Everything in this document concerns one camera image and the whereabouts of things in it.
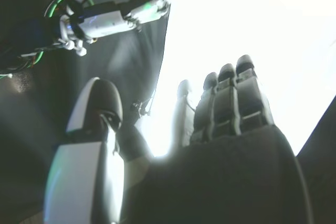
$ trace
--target dark floor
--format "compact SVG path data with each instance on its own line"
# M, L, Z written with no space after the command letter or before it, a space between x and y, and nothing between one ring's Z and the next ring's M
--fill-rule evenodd
M94 0L101 3L111 0ZM18 21L41 15L45 0L0 0L0 39ZM0 223L18 223L41 210L49 166L72 106L92 77L111 80L120 91L125 159L146 151L130 112L134 100L148 99L159 76L167 18L101 38L78 57L65 50L47 53L32 69L0 80Z

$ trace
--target bright white light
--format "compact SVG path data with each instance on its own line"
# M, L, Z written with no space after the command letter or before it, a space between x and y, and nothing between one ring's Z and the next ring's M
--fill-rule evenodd
M335 0L175 0L146 138L166 153L178 84L249 54L276 124L297 154L336 94Z

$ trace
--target white knob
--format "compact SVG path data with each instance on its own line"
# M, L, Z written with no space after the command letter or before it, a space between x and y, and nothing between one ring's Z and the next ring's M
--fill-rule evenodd
M64 48L67 50L73 50L75 48L75 43L72 40L69 40L65 43Z
M82 47L82 48L80 48L79 50L76 50L76 53L77 53L79 56L84 56L84 55L86 55L87 50L86 50L86 48Z

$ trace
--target bright white background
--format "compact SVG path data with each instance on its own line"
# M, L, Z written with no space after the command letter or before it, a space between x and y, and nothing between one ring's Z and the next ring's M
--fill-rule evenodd
M178 84L196 102L206 75L249 54L277 126L298 154L336 94L336 0L174 0L152 116L154 155L170 144Z

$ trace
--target dark background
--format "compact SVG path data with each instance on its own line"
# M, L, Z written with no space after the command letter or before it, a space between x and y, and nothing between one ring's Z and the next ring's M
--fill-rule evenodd
M48 1L0 0L0 39L17 22L41 15ZM0 80L0 223L18 223L42 210L56 147L67 142L64 132L72 106L92 77L111 80L120 91L124 123L118 137L124 159L148 151L129 107L134 100L148 99L155 89L166 27L167 18L162 18L144 25L141 33L101 38L87 47L84 57L64 50L50 52L32 69ZM316 223L336 220L335 119L334 99L298 155Z

